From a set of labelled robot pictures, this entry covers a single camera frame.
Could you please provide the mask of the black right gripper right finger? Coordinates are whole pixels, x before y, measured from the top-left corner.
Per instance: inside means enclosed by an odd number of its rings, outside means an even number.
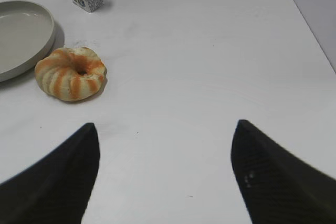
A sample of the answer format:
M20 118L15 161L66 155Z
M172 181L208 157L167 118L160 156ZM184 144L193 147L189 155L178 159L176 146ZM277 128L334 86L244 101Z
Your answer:
M335 223L335 179L239 120L230 153L252 223Z

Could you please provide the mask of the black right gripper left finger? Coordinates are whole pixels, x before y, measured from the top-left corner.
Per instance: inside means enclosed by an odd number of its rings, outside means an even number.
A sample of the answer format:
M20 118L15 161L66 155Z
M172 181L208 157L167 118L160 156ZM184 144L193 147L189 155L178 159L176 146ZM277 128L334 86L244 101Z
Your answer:
M100 164L86 123L34 165L1 183L1 223L81 223Z

